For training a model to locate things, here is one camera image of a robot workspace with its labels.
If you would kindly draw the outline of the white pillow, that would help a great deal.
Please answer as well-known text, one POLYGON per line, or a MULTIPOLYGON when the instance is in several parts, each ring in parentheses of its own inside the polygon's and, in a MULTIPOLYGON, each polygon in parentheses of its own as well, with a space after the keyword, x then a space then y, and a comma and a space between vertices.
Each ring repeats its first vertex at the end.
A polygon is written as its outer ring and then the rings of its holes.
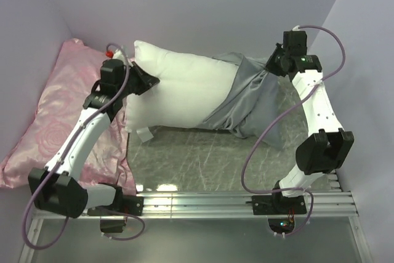
POLYGON ((232 63, 176 53, 144 41, 134 43, 134 62, 159 83, 126 100, 126 131, 141 141, 154 126, 194 128, 227 97, 238 71, 232 63))

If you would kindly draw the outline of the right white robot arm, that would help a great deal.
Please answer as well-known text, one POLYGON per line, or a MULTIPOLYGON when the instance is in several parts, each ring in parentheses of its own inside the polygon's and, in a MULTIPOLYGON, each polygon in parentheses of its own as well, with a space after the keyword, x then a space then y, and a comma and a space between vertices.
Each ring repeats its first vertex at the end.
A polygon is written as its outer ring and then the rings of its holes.
POLYGON ((354 135, 337 119, 329 100, 320 60, 307 52, 306 26, 296 26, 283 34, 283 42, 268 59, 266 68, 276 76, 288 77, 297 91, 307 120, 308 137, 295 151, 295 166, 278 181, 271 206, 286 213, 298 204, 305 189, 325 174, 340 168, 353 143, 354 135))

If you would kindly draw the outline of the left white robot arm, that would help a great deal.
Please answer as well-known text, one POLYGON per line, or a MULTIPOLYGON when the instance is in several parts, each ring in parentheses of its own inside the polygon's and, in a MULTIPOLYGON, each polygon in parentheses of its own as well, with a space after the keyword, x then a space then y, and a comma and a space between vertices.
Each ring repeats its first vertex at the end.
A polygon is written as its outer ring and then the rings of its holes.
POLYGON ((28 175, 32 206, 69 218, 79 217, 85 210, 102 207, 117 215, 124 207, 120 186, 99 183, 84 188, 79 184, 87 157, 106 131, 128 95, 142 95, 158 85, 159 78, 140 68, 135 62, 108 59, 102 63, 100 78, 86 97, 76 126, 60 150, 42 169, 33 168, 28 175))

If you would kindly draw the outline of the grey pillowcase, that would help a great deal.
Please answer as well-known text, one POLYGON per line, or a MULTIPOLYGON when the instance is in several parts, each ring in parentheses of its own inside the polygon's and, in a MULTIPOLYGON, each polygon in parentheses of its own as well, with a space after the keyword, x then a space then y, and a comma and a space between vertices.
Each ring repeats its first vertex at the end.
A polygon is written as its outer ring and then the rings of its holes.
POLYGON ((225 100, 197 128, 228 131, 241 139, 260 137, 278 117, 278 77, 266 69, 267 59, 237 52, 213 58, 234 64, 237 71, 225 100))

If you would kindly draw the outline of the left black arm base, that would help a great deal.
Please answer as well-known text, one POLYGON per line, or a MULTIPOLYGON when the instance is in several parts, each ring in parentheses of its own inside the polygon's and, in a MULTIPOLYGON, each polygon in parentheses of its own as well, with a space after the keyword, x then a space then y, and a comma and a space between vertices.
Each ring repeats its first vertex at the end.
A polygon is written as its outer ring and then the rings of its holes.
POLYGON ((140 218, 143 212, 144 198, 141 196, 123 196, 120 204, 100 207, 101 216, 104 214, 117 214, 120 219, 100 219, 100 231, 103 236, 114 240, 131 240, 141 236, 145 230, 145 222, 140 218), (139 221, 142 225, 139 233, 130 238, 115 238, 111 234, 120 234, 126 229, 128 218, 139 221))

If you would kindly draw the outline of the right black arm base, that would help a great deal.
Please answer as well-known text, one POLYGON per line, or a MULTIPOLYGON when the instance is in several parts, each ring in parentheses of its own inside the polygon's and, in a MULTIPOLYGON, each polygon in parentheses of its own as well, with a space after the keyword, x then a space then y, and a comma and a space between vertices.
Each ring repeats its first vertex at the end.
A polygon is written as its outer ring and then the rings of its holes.
POLYGON ((253 195, 251 201, 252 212, 255 216, 271 216, 268 218, 268 226, 274 235, 285 237, 296 228, 295 215, 306 214, 307 208, 303 196, 288 198, 282 193, 271 195, 253 195), (272 216, 285 215, 283 218, 272 216))

